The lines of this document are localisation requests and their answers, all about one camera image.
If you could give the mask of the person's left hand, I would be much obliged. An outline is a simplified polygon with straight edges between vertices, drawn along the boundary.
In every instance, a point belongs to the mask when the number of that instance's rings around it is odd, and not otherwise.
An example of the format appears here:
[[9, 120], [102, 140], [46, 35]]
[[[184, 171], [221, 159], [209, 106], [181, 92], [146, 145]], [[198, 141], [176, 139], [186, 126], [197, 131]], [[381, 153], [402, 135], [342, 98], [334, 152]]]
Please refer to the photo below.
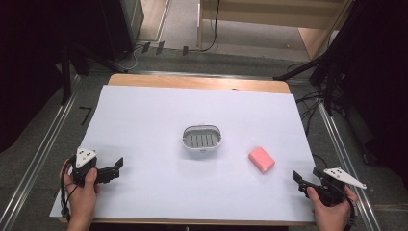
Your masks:
[[97, 178], [97, 169], [92, 168], [86, 175], [83, 187], [76, 187], [72, 177], [64, 172], [64, 186], [70, 194], [70, 221], [66, 231], [89, 231], [95, 215], [95, 206], [99, 186], [94, 182]]

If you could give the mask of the dark curtain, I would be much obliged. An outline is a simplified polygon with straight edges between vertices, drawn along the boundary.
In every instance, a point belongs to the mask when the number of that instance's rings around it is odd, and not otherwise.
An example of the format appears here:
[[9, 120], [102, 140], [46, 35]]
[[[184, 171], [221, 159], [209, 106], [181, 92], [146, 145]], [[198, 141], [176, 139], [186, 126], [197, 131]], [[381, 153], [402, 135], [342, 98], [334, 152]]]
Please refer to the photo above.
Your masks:
[[369, 162], [408, 190], [408, 0], [355, 0], [330, 51]]
[[0, 153], [10, 148], [58, 89], [58, 64], [89, 72], [76, 37], [91, 0], [0, 0]]

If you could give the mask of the person's right hand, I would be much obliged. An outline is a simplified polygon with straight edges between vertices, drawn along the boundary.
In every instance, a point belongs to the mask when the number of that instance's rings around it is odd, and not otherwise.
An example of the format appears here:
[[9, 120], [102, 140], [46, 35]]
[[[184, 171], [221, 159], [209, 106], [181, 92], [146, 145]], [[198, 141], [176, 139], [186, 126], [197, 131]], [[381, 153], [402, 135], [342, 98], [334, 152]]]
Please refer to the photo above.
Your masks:
[[351, 213], [351, 206], [348, 201], [345, 200], [336, 206], [327, 207], [322, 204], [314, 188], [308, 187], [307, 193], [313, 203], [312, 213], [318, 231], [343, 231]]

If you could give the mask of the pink soap bar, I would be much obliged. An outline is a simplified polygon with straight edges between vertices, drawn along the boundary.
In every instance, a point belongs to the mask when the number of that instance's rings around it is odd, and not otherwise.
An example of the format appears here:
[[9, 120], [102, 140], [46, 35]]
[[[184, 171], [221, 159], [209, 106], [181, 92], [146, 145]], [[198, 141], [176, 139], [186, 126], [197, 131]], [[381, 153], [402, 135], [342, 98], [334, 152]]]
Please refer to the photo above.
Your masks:
[[248, 154], [248, 159], [262, 173], [272, 169], [276, 162], [261, 146], [255, 148]]

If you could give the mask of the black cabinet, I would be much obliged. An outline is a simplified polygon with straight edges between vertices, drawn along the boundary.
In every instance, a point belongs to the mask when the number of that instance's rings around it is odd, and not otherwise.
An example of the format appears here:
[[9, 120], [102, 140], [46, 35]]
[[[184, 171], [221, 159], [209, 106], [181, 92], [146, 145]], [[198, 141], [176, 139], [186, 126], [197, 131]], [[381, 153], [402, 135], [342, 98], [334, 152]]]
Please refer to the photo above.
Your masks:
[[134, 50], [144, 13], [141, 0], [99, 0], [108, 34], [109, 56], [119, 61]]

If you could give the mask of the metal floor rail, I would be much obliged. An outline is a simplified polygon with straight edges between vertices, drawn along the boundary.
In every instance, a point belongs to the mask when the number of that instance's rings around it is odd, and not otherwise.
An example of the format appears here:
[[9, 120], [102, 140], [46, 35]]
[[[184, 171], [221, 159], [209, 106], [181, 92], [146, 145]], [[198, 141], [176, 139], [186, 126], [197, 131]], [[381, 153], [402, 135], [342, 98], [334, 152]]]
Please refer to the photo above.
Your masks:
[[[335, 121], [333, 117], [326, 112], [324, 105], [322, 103], [319, 103], [319, 113], [323, 119], [330, 139], [334, 145], [342, 169], [344, 169], [354, 178], [359, 179], [358, 174], [344, 146], [343, 140], [337, 129]], [[364, 222], [367, 231], [382, 231], [379, 226], [378, 220], [375, 217], [373, 208], [370, 204], [370, 200], [366, 194], [366, 191], [356, 186], [351, 186], [351, 189], [353, 189], [355, 193], [359, 196], [357, 208], [359, 211], [360, 218]]]
[[72, 108], [72, 105], [77, 97], [78, 88], [82, 84], [82, 77], [76, 75], [71, 80], [72, 93], [67, 98], [66, 102], [59, 107], [50, 127], [48, 128], [44, 138], [42, 139], [36, 154], [34, 155], [31, 163], [26, 169], [21, 181], [14, 190], [5, 212], [0, 218], [0, 231], [11, 231], [18, 214], [23, 207], [30, 190], [35, 184], [39, 172], [41, 171], [45, 160], [50, 153], [50, 150], [55, 142], [56, 137], [59, 135], [61, 128]]

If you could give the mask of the light wooden furniture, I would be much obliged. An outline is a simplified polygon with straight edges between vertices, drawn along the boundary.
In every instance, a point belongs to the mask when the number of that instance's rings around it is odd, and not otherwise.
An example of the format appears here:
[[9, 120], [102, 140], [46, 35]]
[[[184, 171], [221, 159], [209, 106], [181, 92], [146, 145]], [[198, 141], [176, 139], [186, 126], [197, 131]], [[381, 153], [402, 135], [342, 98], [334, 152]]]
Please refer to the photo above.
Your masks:
[[353, 0], [200, 0], [197, 47], [202, 47], [203, 20], [219, 19], [295, 27], [311, 59], [319, 56], [332, 33], [348, 18]]

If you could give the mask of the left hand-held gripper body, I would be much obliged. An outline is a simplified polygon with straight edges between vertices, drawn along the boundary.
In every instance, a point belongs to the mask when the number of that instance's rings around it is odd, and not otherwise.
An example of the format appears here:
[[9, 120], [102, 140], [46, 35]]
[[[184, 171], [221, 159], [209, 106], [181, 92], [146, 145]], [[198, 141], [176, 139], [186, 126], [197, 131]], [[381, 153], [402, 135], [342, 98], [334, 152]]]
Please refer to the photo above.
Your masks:
[[89, 150], [82, 147], [77, 149], [72, 166], [73, 183], [83, 187], [85, 185], [85, 178], [89, 170], [96, 167], [96, 151]]

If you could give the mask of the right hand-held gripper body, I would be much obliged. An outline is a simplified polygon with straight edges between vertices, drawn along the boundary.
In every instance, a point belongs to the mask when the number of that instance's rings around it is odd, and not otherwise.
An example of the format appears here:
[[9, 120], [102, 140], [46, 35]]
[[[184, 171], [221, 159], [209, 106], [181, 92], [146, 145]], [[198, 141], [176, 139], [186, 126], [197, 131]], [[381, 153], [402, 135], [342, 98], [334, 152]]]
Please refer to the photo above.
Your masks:
[[360, 182], [340, 167], [326, 168], [322, 170], [325, 179], [320, 186], [316, 187], [320, 201], [325, 206], [340, 204], [345, 198], [344, 186], [352, 185], [361, 189], [366, 189], [367, 185]]

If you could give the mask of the black metal stand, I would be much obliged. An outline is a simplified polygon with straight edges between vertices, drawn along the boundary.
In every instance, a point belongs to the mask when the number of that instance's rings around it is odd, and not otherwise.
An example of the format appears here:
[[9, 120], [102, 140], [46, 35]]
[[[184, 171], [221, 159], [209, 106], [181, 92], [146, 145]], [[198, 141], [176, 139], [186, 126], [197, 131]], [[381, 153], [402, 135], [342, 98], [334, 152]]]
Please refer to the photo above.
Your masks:
[[302, 66], [286, 73], [281, 76], [273, 77], [274, 81], [287, 81], [294, 76], [305, 72], [311, 68], [314, 68], [309, 81], [312, 86], [319, 86], [324, 79], [327, 79], [327, 83], [325, 85], [325, 90], [322, 94], [323, 99], [323, 107], [326, 112], [331, 116], [332, 115], [332, 101], [333, 101], [333, 92], [335, 89], [335, 82], [336, 79], [340, 76], [340, 70], [337, 65], [335, 59], [333, 59], [330, 55], [323, 54], [314, 60], [303, 64]]

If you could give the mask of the grey slotted soap dish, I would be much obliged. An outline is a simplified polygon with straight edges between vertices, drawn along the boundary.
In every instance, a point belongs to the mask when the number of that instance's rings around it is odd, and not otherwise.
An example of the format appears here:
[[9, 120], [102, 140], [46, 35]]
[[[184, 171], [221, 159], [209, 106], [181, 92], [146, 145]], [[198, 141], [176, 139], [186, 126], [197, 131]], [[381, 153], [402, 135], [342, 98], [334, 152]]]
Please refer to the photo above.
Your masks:
[[193, 125], [185, 129], [182, 143], [189, 151], [208, 152], [217, 149], [222, 141], [215, 125]]

